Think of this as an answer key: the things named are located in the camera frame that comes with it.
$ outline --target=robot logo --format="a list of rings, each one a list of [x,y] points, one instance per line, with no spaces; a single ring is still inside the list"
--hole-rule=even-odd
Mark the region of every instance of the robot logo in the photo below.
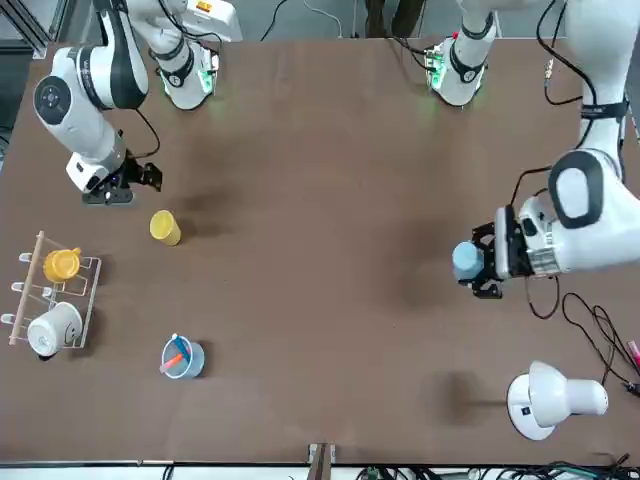
[[[473,79],[476,78],[476,72],[473,70],[469,70],[464,74],[464,81],[467,83],[473,82]]]

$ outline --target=lamp shade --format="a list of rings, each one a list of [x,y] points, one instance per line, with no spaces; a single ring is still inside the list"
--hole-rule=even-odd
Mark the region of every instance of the lamp shade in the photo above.
[[[609,406],[604,387],[593,380],[567,380],[546,363],[529,368],[531,413],[540,427],[551,427],[572,414],[603,415]]]

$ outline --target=table surface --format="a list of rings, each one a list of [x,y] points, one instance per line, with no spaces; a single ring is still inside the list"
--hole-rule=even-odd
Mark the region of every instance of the table surface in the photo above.
[[[497,41],[464,110],[427,92],[385,40],[225,45],[218,94],[194,112],[164,98],[148,64],[142,110],[165,184],[138,188],[128,208],[85,207],[66,177],[69,153],[32,108],[50,61],[32,64],[0,176],[2,312],[15,312],[17,255],[40,229],[102,257],[104,273],[84,351],[41,363],[4,327],[0,459],[302,461],[330,441],[341,462],[640,461],[640,403],[613,378],[606,416],[521,437],[505,397],[532,360],[578,378],[603,366],[560,314],[531,315],[521,281],[481,301],[452,278],[456,243],[508,202],[523,169],[577,138],[578,107],[543,99],[534,41]],[[555,97],[579,91],[556,70]],[[107,116],[132,151],[153,146],[135,113]],[[625,152],[638,192],[637,144]],[[161,208],[182,226],[176,248],[149,236]],[[562,286],[640,339],[637,278],[626,266]],[[552,283],[534,290],[543,310]],[[605,348],[587,313],[569,312]],[[173,332],[205,347],[202,378],[159,374]]]

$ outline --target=white lamp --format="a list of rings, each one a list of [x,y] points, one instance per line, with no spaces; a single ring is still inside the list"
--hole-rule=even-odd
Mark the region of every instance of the white lamp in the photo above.
[[[569,415],[604,415],[607,392],[594,380],[567,380],[546,363],[534,361],[507,393],[514,427],[531,440],[544,440]]]

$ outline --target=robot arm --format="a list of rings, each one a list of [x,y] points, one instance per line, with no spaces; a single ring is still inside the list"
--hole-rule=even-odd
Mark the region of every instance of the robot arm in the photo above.
[[[107,44],[63,48],[51,75],[34,92],[44,126],[73,155],[67,173],[88,203],[127,203],[130,183],[160,190],[162,173],[151,163],[140,167],[101,111],[136,109],[148,91],[124,0],[95,0]]]
[[[132,27],[149,44],[178,108],[195,108],[213,91],[217,56],[214,62],[209,49],[187,40],[172,24],[155,25],[169,12],[186,10],[184,1],[94,0],[94,7],[105,45],[58,50],[51,75],[35,89],[34,106],[44,126],[73,152],[67,173],[84,201],[128,203],[130,183],[158,191],[162,185],[162,173],[152,163],[138,165],[101,113],[137,109],[146,98],[147,71]]]
[[[517,216],[512,204],[474,229],[454,251],[458,281],[481,298],[500,298],[500,282],[552,276],[640,260],[640,200],[624,185],[620,140],[627,71],[640,25],[640,3],[569,0],[566,31],[585,74],[580,142],[551,168],[553,209],[538,196]]]

